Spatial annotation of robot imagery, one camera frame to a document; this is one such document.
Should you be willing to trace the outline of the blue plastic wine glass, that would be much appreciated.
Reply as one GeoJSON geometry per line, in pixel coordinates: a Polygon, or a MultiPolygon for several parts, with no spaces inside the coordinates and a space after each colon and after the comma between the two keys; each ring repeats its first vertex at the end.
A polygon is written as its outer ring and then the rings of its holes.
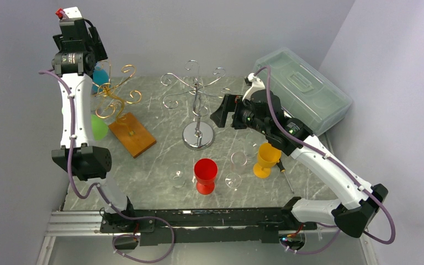
{"type": "Polygon", "coordinates": [[[92,76],[92,89],[91,94],[98,93],[99,86],[109,82],[109,63],[106,61],[98,62],[94,68],[92,76]]]}

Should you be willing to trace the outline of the red plastic wine glass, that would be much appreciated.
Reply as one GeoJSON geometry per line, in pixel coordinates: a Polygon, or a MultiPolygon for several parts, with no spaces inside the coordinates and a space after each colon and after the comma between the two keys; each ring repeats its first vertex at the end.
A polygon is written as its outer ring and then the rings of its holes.
{"type": "Polygon", "coordinates": [[[196,189],[202,195],[211,194],[215,189],[215,178],[218,173],[217,164],[209,158],[202,158],[194,165],[196,189]]]}

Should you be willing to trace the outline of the orange plastic wine glass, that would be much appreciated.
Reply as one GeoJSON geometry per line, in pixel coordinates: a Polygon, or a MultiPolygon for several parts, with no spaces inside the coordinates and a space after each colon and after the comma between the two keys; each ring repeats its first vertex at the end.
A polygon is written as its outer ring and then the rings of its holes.
{"type": "Polygon", "coordinates": [[[257,153],[257,163],[253,166],[253,173],[258,178],[268,178],[274,167],[280,160],[281,150],[273,147],[269,143],[263,143],[257,153]]]}

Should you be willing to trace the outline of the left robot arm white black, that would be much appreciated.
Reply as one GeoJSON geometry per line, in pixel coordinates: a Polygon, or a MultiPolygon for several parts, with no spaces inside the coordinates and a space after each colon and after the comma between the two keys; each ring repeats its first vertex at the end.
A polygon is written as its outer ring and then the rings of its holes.
{"type": "Polygon", "coordinates": [[[63,129],[60,146],[52,150],[52,160],[68,175],[70,187],[80,199],[96,190],[104,202],[108,216],[116,215],[115,225],[123,232],[131,231],[137,222],[128,211],[129,198],[110,177],[110,151],[94,144],[90,96],[93,72],[107,53],[96,27],[85,18],[62,18],[60,34],[53,37],[58,52],[52,69],[40,71],[55,78],[62,98],[63,129]]]}

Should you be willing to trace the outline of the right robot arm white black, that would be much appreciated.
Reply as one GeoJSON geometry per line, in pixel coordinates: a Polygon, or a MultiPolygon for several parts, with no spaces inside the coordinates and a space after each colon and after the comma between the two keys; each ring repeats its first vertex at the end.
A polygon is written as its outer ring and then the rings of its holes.
{"type": "Polygon", "coordinates": [[[226,94],[210,118],[220,128],[232,115],[235,130],[252,129],[265,137],[264,155],[277,163],[285,154],[302,163],[336,195],[334,200],[309,200],[295,197],[282,214],[282,222],[296,229],[304,222],[317,222],[339,228],[346,235],[360,237],[369,234],[368,225],[381,210],[388,218],[390,238],[395,237],[392,217],[383,205],[388,194],[382,184],[370,184],[347,169],[343,163],[325,150],[319,138],[299,119],[284,114],[280,99],[272,92],[259,90],[246,96],[226,94]]]}

